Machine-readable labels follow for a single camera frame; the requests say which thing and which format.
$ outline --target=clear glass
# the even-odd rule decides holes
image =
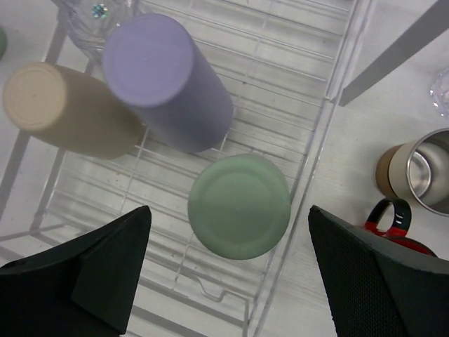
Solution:
[[[107,37],[120,22],[138,13],[145,13],[136,0],[57,0],[58,20],[67,28],[67,35],[83,53],[101,64]]]
[[[449,68],[436,75],[435,82],[430,88],[430,95],[440,115],[449,117]]]

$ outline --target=lavender water bottle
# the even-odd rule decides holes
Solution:
[[[109,37],[106,82],[168,145],[201,152],[228,132],[232,100],[185,28],[168,16],[131,18]]]

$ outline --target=white countertop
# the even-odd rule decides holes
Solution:
[[[47,1],[8,1],[1,5],[0,25],[13,43],[0,61],[0,87],[11,72],[26,62],[40,60],[53,33],[55,6]],[[356,72],[379,55],[434,0],[381,0],[373,14]],[[346,108],[338,108],[321,154],[319,166],[302,209],[279,287],[262,336],[334,336],[323,282],[307,225],[310,206],[316,204],[336,216],[362,224],[382,198],[374,181],[375,165],[391,146],[449,126],[429,97],[436,71],[449,66],[446,33]],[[0,114],[0,176],[13,148],[17,129]],[[449,259],[448,218],[413,209],[409,236]]]

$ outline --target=green bottle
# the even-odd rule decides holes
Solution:
[[[3,57],[6,51],[6,45],[8,44],[8,40],[6,39],[6,34],[0,27],[0,59]]]
[[[290,221],[281,170],[256,154],[214,163],[196,179],[188,213],[199,241],[224,258],[246,260],[275,247]]]

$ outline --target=wire dish rack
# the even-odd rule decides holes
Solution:
[[[370,1],[145,0],[142,6],[175,18],[193,36],[232,95],[231,130],[199,154],[170,149],[147,131],[132,152],[113,161],[19,133],[0,186],[1,224],[11,214],[20,217],[14,205],[27,203],[33,216],[25,230],[0,237],[0,262],[49,249],[146,204],[152,230],[127,336],[258,336],[335,109],[330,98],[341,94]],[[46,60],[102,76],[61,24]],[[247,152],[282,170],[295,211],[275,249],[253,260],[226,260],[194,236],[187,197],[207,166]],[[31,201],[16,190],[37,169],[39,197]]]

